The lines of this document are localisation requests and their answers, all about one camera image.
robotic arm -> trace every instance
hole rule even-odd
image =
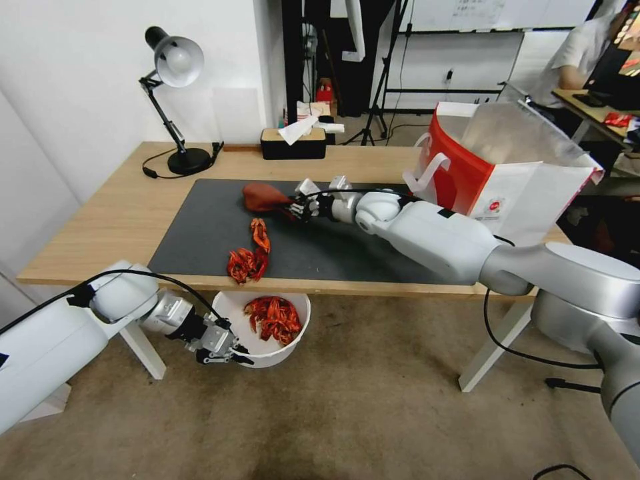
[[[548,337],[602,365],[605,412],[640,466],[640,346],[622,336],[640,332],[638,269],[574,245],[512,247],[482,223],[426,201],[350,190],[344,176],[326,193],[306,179],[290,212],[302,221],[320,216],[354,223],[456,283],[479,281],[504,295],[526,295],[538,286],[531,319]]]
[[[199,363],[250,360],[226,319],[196,314],[180,296],[158,288],[142,265],[120,261],[87,288],[64,297],[0,330],[0,434],[76,374],[132,322],[180,339]]]

black desk mat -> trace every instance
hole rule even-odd
[[[253,250],[249,224],[258,216],[243,206],[247,180],[197,180],[156,250],[149,268],[158,273],[227,275],[230,250]],[[270,181],[284,194],[297,182]],[[326,183],[318,183],[320,188]],[[356,187],[389,185],[356,184]],[[394,189],[404,189],[393,185]],[[262,214],[271,240],[265,278],[450,283],[398,253],[385,240],[355,225],[326,218],[297,224],[283,215]]]

crayfish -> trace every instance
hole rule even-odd
[[[264,341],[271,336],[284,347],[290,344],[302,330],[298,312],[293,304],[282,297],[260,297],[251,300],[245,306],[249,315],[251,330],[257,333],[260,326],[260,338]]]
[[[238,284],[246,283],[247,278],[255,281],[260,280],[269,264],[271,242],[267,236],[264,220],[258,218],[251,220],[251,231],[253,241],[258,245],[255,252],[244,248],[229,252],[227,272]]]

person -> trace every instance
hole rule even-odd
[[[600,56],[622,27],[631,3],[618,14],[588,20],[574,28],[558,51],[549,60],[540,78],[529,92],[531,106],[554,122],[560,130],[572,136],[580,118],[562,106],[552,91],[556,88],[584,88]]]

desk leg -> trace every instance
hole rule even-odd
[[[528,303],[514,303],[498,328],[493,330],[493,334],[500,343],[508,347],[515,338],[520,335],[531,320],[531,305]],[[504,353],[491,339],[487,339],[482,349],[476,353],[471,363],[458,378],[460,390],[470,392],[476,384],[485,376],[486,372]]]
[[[50,396],[26,414],[20,421],[35,420],[36,418],[48,417],[49,415],[64,412],[70,393],[71,386],[68,383],[63,383],[55,392],[50,394]]]
[[[573,142],[577,145],[578,143],[582,142],[582,138],[584,138],[588,130],[589,122],[586,120],[582,120],[582,122],[580,122],[580,125],[578,125],[578,130],[576,130],[575,133],[571,136],[571,140],[573,140]]]
[[[125,328],[120,330],[120,335],[130,346],[131,350],[140,359],[142,364],[149,370],[149,373],[156,380],[162,380],[165,375],[167,366],[162,358],[153,348],[140,326],[136,322],[131,322]]]

